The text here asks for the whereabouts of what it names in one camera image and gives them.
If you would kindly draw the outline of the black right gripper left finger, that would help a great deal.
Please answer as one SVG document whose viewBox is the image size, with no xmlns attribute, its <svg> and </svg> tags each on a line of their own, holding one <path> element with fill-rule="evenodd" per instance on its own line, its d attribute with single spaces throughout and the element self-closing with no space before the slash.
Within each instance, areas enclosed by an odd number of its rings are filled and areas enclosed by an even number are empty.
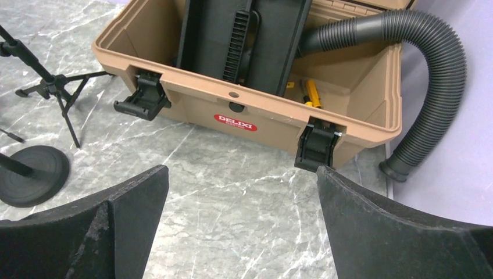
<svg viewBox="0 0 493 279">
<path fill-rule="evenodd" d="M 2 278 L 142 278 L 169 190 L 157 165 L 76 201 L 1 221 Z"/>
</svg>

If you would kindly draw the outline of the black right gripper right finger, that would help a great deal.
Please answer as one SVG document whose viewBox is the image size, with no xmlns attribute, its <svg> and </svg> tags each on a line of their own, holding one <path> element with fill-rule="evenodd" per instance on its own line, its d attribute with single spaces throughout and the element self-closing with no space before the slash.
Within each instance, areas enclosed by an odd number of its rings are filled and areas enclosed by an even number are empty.
<svg viewBox="0 0 493 279">
<path fill-rule="evenodd" d="M 492 277 L 492 227 L 405 206 L 328 166 L 317 186 L 339 278 Z"/>
</svg>

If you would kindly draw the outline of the black round base mic stand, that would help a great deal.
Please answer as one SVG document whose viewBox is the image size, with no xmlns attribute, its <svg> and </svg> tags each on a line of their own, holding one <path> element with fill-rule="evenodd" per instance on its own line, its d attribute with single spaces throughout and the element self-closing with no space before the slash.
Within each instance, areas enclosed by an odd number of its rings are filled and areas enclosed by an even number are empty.
<svg viewBox="0 0 493 279">
<path fill-rule="evenodd" d="M 63 188 L 69 173 L 69 158 L 52 146 L 1 154 L 1 201 L 18 208 L 39 205 Z"/>
</svg>

